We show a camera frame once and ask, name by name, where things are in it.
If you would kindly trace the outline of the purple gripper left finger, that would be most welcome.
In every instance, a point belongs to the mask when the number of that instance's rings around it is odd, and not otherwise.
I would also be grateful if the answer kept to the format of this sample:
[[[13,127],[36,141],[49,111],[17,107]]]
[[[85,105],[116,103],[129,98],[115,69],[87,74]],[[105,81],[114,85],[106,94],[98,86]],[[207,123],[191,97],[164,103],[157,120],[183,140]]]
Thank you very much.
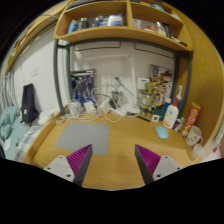
[[[44,170],[81,186],[92,154],[92,145],[87,145],[68,156],[59,155]]]

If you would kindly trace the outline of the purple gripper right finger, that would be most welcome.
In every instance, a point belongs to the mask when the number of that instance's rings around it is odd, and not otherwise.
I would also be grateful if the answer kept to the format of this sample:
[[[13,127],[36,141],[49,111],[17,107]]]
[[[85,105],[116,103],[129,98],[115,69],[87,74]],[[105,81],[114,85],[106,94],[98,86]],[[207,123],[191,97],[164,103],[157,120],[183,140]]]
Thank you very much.
[[[140,145],[135,145],[134,154],[146,185],[182,169],[170,156],[159,156]]]

